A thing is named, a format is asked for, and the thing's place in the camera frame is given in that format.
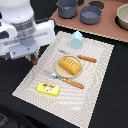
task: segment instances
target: butter knife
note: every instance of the butter knife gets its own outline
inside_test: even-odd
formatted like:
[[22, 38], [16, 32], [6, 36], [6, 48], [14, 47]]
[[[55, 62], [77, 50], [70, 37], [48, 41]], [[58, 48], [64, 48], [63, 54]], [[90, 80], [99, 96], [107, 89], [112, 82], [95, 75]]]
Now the butter knife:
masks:
[[75, 86], [75, 87], [78, 87], [78, 88], [81, 88], [81, 89], [84, 88], [84, 86], [83, 86], [82, 84], [77, 83], [77, 82], [74, 82], [74, 81], [69, 80], [69, 79], [67, 79], [67, 78], [62, 78], [62, 77], [58, 76], [57, 74], [52, 73], [52, 72], [50, 72], [50, 71], [48, 71], [48, 70], [44, 70], [42, 73], [43, 73], [45, 76], [48, 76], [48, 77], [50, 77], [50, 78], [52, 78], [52, 79], [60, 79], [60, 80], [62, 80], [63, 82], [68, 83], [68, 84], [71, 84], [71, 85], [73, 85], [73, 86]]
[[86, 56], [82, 56], [82, 55], [76, 55], [76, 54], [69, 53], [69, 52], [66, 52], [66, 51], [63, 51], [63, 50], [60, 50], [60, 49], [58, 49], [58, 51], [63, 53], [63, 54], [66, 54], [66, 55], [77, 56], [79, 59], [83, 59], [83, 60], [90, 61], [90, 62], [93, 62], [93, 63], [97, 62], [96, 59], [93, 59], [93, 58], [90, 58], [90, 57], [86, 57]]

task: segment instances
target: table surface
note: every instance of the table surface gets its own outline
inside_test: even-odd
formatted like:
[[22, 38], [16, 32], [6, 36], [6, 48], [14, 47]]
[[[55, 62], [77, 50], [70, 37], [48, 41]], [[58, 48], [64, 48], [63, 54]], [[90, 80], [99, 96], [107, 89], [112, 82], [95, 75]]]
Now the table surface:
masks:
[[[31, 0], [36, 19], [51, 17], [56, 10], [57, 0]], [[75, 30], [55, 27], [55, 33]], [[85, 38], [99, 40], [114, 45], [101, 90], [92, 114], [89, 128], [127, 128], [128, 127], [128, 44], [87, 33]], [[40, 49], [43, 54], [47, 46]], [[0, 60], [0, 104], [28, 115], [51, 128], [77, 128], [73, 124], [12, 96], [16, 87], [32, 69], [26, 58]]]
[[128, 31], [122, 29], [117, 25], [118, 18], [116, 18], [117, 9], [126, 3], [110, 0], [101, 0], [101, 2], [104, 3], [104, 8], [101, 9], [102, 14], [100, 21], [93, 25], [87, 25], [80, 21], [80, 10], [86, 6], [85, 3], [81, 6], [78, 6], [77, 15], [72, 19], [61, 18], [58, 15], [58, 9], [53, 13], [51, 18], [56, 20], [56, 24], [58, 26], [64, 26], [66, 28], [72, 28], [74, 30], [76, 29], [94, 35], [128, 42]]

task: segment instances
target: black table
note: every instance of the black table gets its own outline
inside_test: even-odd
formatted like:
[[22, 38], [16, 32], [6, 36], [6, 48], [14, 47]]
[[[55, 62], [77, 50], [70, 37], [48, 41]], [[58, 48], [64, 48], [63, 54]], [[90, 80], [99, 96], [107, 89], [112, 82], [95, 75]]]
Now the black table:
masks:
[[[51, 17], [57, 8], [56, 2], [57, 0], [31, 0], [35, 18]], [[56, 26], [55, 33], [59, 31], [75, 32], [75, 30]], [[89, 128], [128, 128], [128, 44], [86, 33], [82, 34], [86, 38], [114, 45]], [[40, 55], [47, 46], [41, 47]], [[12, 96], [16, 87], [32, 67], [32, 63], [25, 57], [6, 61], [0, 59], [0, 104], [2, 105], [0, 112], [7, 114], [7, 109], [9, 109], [51, 128], [77, 128], [55, 115]]]

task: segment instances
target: beige placemat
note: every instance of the beige placemat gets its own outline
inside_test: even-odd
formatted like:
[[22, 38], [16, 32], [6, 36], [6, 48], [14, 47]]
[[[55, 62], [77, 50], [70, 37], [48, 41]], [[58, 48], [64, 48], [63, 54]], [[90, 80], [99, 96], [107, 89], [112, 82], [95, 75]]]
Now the beige placemat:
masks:
[[[49, 45], [39, 59], [38, 65], [33, 67], [12, 95], [80, 128], [87, 128], [114, 46], [82, 38], [82, 48], [72, 49], [70, 47], [71, 36], [69, 33], [59, 32], [56, 36], [56, 42]], [[84, 89], [76, 88], [42, 74], [44, 69], [55, 72], [55, 61], [58, 57], [63, 56], [57, 51], [57, 48], [97, 59], [97, 63], [81, 60], [83, 63], [82, 72], [78, 77], [73, 78], [74, 81], [82, 83], [85, 86]], [[59, 96], [53, 97], [38, 93], [36, 88], [39, 82], [60, 86]]]

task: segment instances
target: wooden handle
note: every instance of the wooden handle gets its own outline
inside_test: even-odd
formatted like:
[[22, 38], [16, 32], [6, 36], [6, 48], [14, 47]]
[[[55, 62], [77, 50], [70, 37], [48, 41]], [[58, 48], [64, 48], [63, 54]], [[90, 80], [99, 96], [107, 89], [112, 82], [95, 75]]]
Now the wooden handle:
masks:
[[86, 57], [86, 56], [82, 56], [82, 55], [77, 55], [77, 57], [80, 58], [80, 59], [83, 59], [83, 60], [93, 62], [93, 63], [97, 62], [96, 59], [93, 59], [93, 58], [90, 58], [90, 57]]
[[77, 83], [77, 82], [74, 82], [74, 81], [69, 80], [69, 79], [67, 79], [67, 78], [63, 78], [63, 81], [66, 82], [66, 83], [68, 83], [68, 84], [71, 84], [71, 85], [73, 85], [73, 86], [76, 86], [76, 87], [78, 87], [78, 88], [81, 88], [81, 89], [84, 88], [84, 86], [83, 86], [82, 84]]

